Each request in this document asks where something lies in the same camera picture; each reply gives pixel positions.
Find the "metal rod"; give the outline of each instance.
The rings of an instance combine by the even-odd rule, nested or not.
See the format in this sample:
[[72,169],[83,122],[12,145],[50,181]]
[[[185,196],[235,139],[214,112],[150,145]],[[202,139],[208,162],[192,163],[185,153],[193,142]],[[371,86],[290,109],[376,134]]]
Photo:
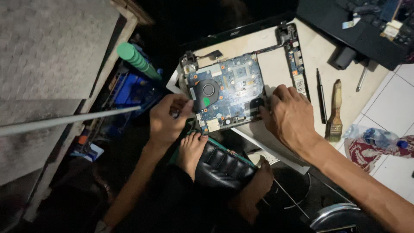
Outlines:
[[368,73],[368,66],[364,67],[362,71],[361,78],[359,79],[358,86],[356,87],[356,92],[359,92],[361,90],[363,80],[365,79],[367,73]]
[[351,202],[350,200],[348,200],[346,197],[344,197],[342,194],[340,194],[338,191],[336,191],[335,189],[333,189],[331,186],[329,186],[328,184],[326,184],[325,182],[323,182],[322,180],[320,180],[319,178],[317,178],[316,176],[314,176],[313,174],[311,174],[313,177],[315,177],[316,179],[318,179],[322,184],[324,184],[326,187],[328,187],[330,190],[334,191],[334,193],[338,194],[340,197],[342,197],[345,201],[354,204],[353,202]]
[[277,185],[279,185],[280,189],[290,198],[290,200],[296,205],[296,207],[298,207],[301,212],[308,218],[310,219],[310,217],[305,213],[305,211],[302,210],[302,208],[296,203],[295,200],[293,200],[293,198],[286,192],[286,190],[284,190],[284,188],[279,184],[279,182],[276,179],[273,179]]
[[11,135],[11,134],[17,134],[17,133],[25,133],[25,132],[37,130],[37,129],[49,128],[49,127],[62,125],[62,124],[70,124],[70,123],[74,123],[77,121],[86,121],[86,120],[91,120],[94,118],[105,117],[105,116],[107,117],[107,116],[117,115],[121,113],[132,112],[132,111],[140,110],[140,109],[141,109],[141,106],[136,106],[136,107],[116,109],[116,110],[110,110],[110,111],[104,111],[104,112],[79,114],[79,115],[73,115],[73,116],[63,116],[63,117],[58,117],[58,118],[53,118],[53,119],[48,119],[48,120],[0,126],[0,137]]

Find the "blue bottle cap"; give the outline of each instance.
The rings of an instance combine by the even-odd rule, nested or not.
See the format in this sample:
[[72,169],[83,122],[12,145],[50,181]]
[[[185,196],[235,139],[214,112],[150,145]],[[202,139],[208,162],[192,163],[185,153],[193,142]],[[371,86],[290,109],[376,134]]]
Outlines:
[[406,142],[406,141],[398,141],[397,142],[397,146],[405,149],[405,148],[408,147],[408,142]]

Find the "green sticker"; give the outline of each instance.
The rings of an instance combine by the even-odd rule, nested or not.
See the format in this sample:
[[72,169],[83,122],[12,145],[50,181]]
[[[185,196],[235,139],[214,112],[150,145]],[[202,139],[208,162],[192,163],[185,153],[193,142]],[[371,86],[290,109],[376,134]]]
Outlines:
[[204,104],[206,105],[206,107],[210,104],[210,99],[207,97],[203,98]]

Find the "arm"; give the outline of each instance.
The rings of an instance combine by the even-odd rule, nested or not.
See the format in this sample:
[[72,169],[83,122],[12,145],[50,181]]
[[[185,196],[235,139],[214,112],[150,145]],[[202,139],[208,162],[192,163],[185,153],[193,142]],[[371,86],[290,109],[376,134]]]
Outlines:
[[[192,107],[193,101],[188,101],[184,95],[170,94],[151,110],[149,141],[143,148],[129,180],[103,219],[108,227],[115,227],[134,208],[155,166],[180,135]],[[180,117],[177,119],[171,117],[171,110],[179,111]]]
[[271,112],[260,108],[266,128],[290,150],[342,187],[388,230],[414,229],[414,205],[355,166],[314,127],[313,108],[293,87],[280,85],[271,96]]

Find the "pen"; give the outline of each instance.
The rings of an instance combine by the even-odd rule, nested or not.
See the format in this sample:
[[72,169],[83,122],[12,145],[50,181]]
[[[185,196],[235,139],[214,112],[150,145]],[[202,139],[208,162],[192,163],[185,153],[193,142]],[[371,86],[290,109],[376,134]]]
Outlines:
[[319,96],[319,107],[320,107],[320,116],[322,118],[322,124],[327,123],[326,116],[326,107],[325,107],[325,97],[323,95],[322,82],[320,80],[319,69],[316,68],[316,78],[318,80],[318,96]]

